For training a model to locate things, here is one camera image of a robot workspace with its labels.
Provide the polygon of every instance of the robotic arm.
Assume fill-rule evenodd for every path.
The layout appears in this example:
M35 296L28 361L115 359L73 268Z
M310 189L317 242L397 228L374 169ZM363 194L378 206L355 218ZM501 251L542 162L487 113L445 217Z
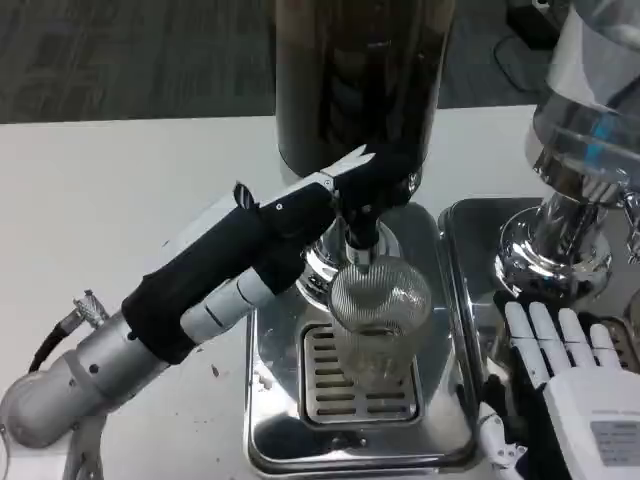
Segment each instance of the robotic arm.
M173 244L172 258L111 317L88 294L0 405L0 478L98 480L106 415L199 344L291 287L302 250L337 215L371 218L406 203L410 157L363 146L261 206L243 185ZM82 320L95 331L47 371L43 357Z
M490 376L478 437L499 478L638 478L640 375L622 369L607 328L591 325L587 339L573 310L554 322L539 302L510 301L504 314L518 367L512 396L526 427L508 428L506 389Z

